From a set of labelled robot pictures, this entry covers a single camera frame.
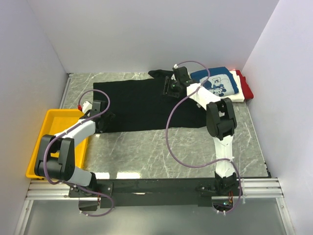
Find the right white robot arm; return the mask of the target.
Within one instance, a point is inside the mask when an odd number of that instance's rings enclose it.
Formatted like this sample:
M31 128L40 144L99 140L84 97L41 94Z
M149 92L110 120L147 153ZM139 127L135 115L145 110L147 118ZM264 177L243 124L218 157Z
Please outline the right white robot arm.
M206 111L206 128L213 138L216 159L210 164L215 164L214 185L209 191L218 195L226 195L237 186L239 171L233 162L233 137L237 121L230 98L221 98L204 87L204 82L193 80L181 63L173 66L173 78L165 79L163 93L168 96L181 97L171 110L166 122L169 127L175 110L187 100L195 101Z

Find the black t-shirt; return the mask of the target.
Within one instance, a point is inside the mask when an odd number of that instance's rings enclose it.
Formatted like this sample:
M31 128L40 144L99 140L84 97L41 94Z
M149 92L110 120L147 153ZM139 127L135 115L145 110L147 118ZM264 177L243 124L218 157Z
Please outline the black t-shirt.
M168 117L179 98L163 94L169 70L149 71L149 79L94 83L95 100L110 100L109 111L115 117L109 122L107 133L165 129Z

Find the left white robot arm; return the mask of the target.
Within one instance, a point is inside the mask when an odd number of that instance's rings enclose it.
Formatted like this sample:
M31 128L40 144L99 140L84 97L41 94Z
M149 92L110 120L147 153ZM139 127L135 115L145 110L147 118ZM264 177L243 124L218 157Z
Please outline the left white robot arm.
M109 111L108 101L95 100L91 109L71 127L54 135L43 135L34 166L34 173L79 185L87 197L99 190L95 173L75 165L75 147L93 134L103 133L115 115Z

